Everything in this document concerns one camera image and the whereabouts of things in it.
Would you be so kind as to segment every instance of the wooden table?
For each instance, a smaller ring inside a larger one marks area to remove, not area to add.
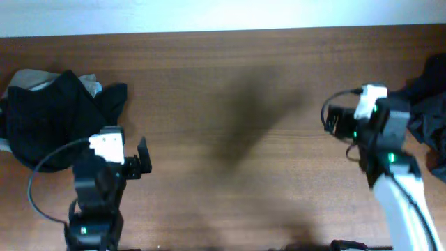
[[[445,50],[445,25],[2,38],[0,77],[4,89],[22,68],[72,69],[128,84],[127,154],[145,135],[153,173],[125,190],[121,248],[389,245],[365,175],[322,130],[321,105],[369,81],[397,89]],[[446,185],[426,171],[427,147],[409,137],[406,148],[444,242]],[[62,226],[26,200],[29,169],[8,153],[0,163],[0,249],[64,250]],[[41,174],[33,191],[45,212],[66,218],[71,170]]]

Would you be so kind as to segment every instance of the black cable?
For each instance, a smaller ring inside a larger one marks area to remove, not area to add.
[[[331,95],[329,98],[327,98],[327,100],[323,103],[322,110],[321,110],[321,121],[322,121],[322,125],[323,125],[324,130],[329,131],[328,130],[328,126],[327,126],[327,124],[325,122],[325,117],[323,115],[325,113],[325,108],[327,107],[327,105],[332,100],[334,100],[335,98],[337,98],[339,96],[343,96],[343,95],[346,95],[346,94],[356,94],[356,95],[358,95],[358,94],[361,94],[361,93],[362,93],[362,89],[351,89],[351,90],[345,90],[345,91],[337,92],[337,93]]]
[[[71,220],[75,216],[77,198],[73,200],[68,208],[68,219]]]
[[[348,160],[350,160],[351,162],[359,162],[360,160],[359,159],[355,159],[355,158],[352,158],[352,157],[350,157],[348,154],[350,153],[350,151],[351,151],[351,149],[353,149],[353,147],[355,147],[355,146],[358,146],[358,144],[356,144],[356,143],[352,143],[348,148],[347,148],[347,150],[346,150],[346,158],[348,159]]]
[[[77,145],[77,144],[81,144],[81,143],[87,143],[89,141],[88,138],[82,138],[82,139],[77,139],[75,141],[72,141],[70,143],[67,143],[63,146],[58,147],[56,150],[54,150],[52,153],[48,154],[45,158],[43,158],[37,165],[36,168],[34,168],[34,171],[31,175],[31,177],[29,177],[29,182],[28,182],[28,190],[27,190],[27,194],[28,194],[28,200],[29,203],[31,204],[31,206],[33,207],[34,211],[36,211],[38,214],[40,214],[42,217],[46,218],[47,220],[51,220],[53,222],[57,222],[57,223],[62,223],[64,225],[67,225],[67,222],[64,220],[59,220],[56,218],[53,218],[45,213],[43,213],[37,206],[36,203],[33,200],[33,197],[31,195],[31,186],[33,185],[33,179],[34,176],[36,175],[36,173],[39,171],[39,169],[43,166],[43,164],[45,164],[51,157],[53,157],[54,155],[56,155],[57,153],[60,153],[61,151],[70,148],[71,146]]]
[[[423,224],[423,228],[425,230],[425,232],[427,233],[429,240],[432,243],[432,248],[433,251],[437,251],[437,243],[435,242],[435,238],[433,237],[432,231],[429,228],[429,225],[427,224],[426,218],[423,216],[423,213],[421,212],[420,207],[418,206],[417,202],[415,202],[412,199],[412,196],[406,191],[406,189],[403,188],[403,186],[395,179],[394,174],[389,174],[388,175],[393,182],[395,182],[395,185],[397,185],[398,189],[404,194],[404,196],[407,198],[407,200],[409,201],[409,204],[411,204],[414,209],[415,212],[418,214],[418,216],[420,217],[421,223]]]

